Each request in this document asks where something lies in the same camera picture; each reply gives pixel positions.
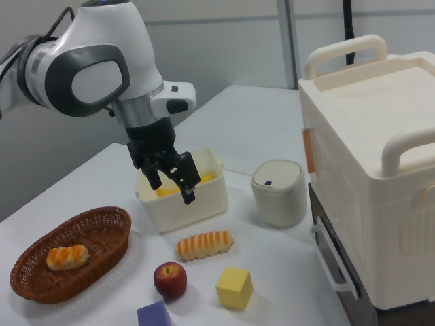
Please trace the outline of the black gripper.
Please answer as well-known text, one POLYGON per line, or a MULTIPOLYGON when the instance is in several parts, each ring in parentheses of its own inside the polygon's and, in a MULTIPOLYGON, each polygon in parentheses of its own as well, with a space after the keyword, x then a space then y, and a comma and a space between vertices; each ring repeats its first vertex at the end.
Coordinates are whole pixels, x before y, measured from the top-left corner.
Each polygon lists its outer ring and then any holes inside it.
POLYGON ((147 126, 126 128, 128 150, 136 169, 142 169, 150 187, 157 190, 162 181, 159 170, 169 170, 169 177, 180 190, 184 204, 195 199, 194 189, 201 178, 190 152, 178 154, 174 148, 175 130, 169 117, 147 126))

